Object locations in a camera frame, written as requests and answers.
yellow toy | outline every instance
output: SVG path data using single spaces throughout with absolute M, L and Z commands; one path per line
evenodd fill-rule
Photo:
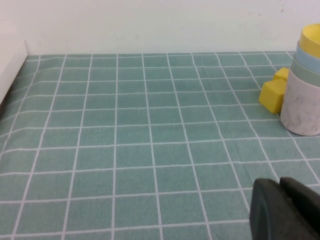
M 287 81 L 288 79 L 288 74 L 289 74 L 289 69 L 286 67 L 281 68 L 279 71 L 277 71 L 272 80 L 276 80 L 276 79 L 284 79 Z
M 273 114 L 280 113 L 285 95 L 286 84 L 287 82 L 283 78 L 265 82 L 262 86 L 259 103 L 265 106 L 266 109 Z

marble pattern cup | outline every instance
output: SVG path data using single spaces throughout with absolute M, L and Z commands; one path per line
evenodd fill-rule
M 320 87 L 306 83 L 289 71 L 280 114 L 282 124 L 302 136 L 320 134 Z

